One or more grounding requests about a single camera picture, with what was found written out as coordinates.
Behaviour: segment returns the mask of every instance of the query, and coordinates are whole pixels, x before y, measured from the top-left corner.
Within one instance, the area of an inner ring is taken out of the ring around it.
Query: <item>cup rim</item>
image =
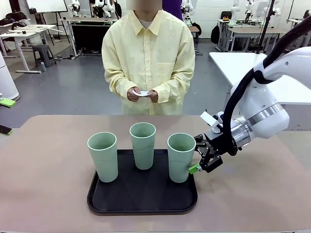
[[[183,134],[183,135],[187,135],[187,136],[190,136],[191,138],[193,138],[190,134],[187,134],[187,133],[174,133],[174,134],[172,134],[172,135],[167,139],[167,145],[168,145],[168,147],[170,147],[172,150],[174,150],[174,151],[176,151],[176,152],[178,152],[178,153],[188,153],[188,152],[190,152],[190,151],[192,151],[192,150],[195,149],[196,141],[195,141],[194,138],[193,138],[193,140],[194,140],[194,147],[193,147],[192,149],[190,149],[190,150],[187,150],[187,151],[179,151],[179,150],[175,150],[174,148],[172,148],[172,147],[170,146],[170,144],[169,144],[169,139],[170,139],[171,137],[177,135],[177,134]]]
[[[131,133],[131,129],[132,129],[134,126],[139,125],[139,124],[148,124],[148,125],[153,126],[154,129],[155,129],[154,133],[153,133],[152,135],[148,136],[148,137],[137,137],[137,136],[133,135],[133,134]],[[139,123],[136,123],[136,124],[134,124],[134,125],[132,125],[132,126],[130,127],[130,135],[133,136],[134,138],[139,138],[139,139],[149,138],[149,137],[152,137],[153,135],[155,135],[155,133],[156,133],[156,127],[155,127],[153,124],[148,123],[148,122],[139,122]]]
[[[115,137],[115,142],[114,142],[114,144],[112,144],[112,145],[111,145],[110,147],[108,147],[108,148],[100,149],[100,150],[94,149],[94,148],[90,147],[90,146],[89,146],[89,141],[90,141],[90,139],[91,139],[93,136],[96,136],[96,135],[101,134],[101,133],[108,133],[108,134],[113,135],[113,136]],[[111,132],[99,132],[99,133],[96,133],[96,134],[92,135],[92,136],[87,140],[87,146],[88,146],[88,148],[90,148],[91,150],[95,150],[95,151],[103,151],[103,150],[110,149],[110,148],[112,148],[116,143],[117,143],[117,137],[116,137],[113,133],[111,133]]]

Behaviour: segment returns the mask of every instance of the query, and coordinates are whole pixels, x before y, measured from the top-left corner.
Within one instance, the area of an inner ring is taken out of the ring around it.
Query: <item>purple clothing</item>
[[[183,20],[182,13],[181,13],[181,2],[182,0],[163,0],[162,6],[163,10],[171,13],[173,16]]]

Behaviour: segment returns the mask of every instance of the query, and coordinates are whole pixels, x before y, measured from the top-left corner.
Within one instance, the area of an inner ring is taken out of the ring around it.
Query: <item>shirt sleeve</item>
[[[158,93],[157,103],[177,101],[185,96],[193,78],[195,51],[188,27],[183,27],[177,59],[169,81],[153,88]]]
[[[134,82],[129,81],[129,79],[124,75],[117,55],[114,40],[109,31],[103,40],[102,57],[105,69],[105,79],[109,83],[110,91],[127,99],[128,89],[137,85]]]

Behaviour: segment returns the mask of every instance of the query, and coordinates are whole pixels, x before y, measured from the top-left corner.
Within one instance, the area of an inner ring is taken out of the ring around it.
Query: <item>shirt pocket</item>
[[[157,75],[162,82],[171,79],[175,63],[157,63]]]

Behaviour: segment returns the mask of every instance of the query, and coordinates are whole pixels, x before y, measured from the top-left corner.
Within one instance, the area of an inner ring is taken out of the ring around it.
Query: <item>person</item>
[[[182,0],[163,0],[163,10],[171,13],[176,18],[183,20],[183,14],[181,11]]]
[[[162,10],[160,1],[136,0],[134,10],[115,22],[103,40],[104,76],[110,91],[121,97],[125,115],[180,115],[190,87],[192,34]]]

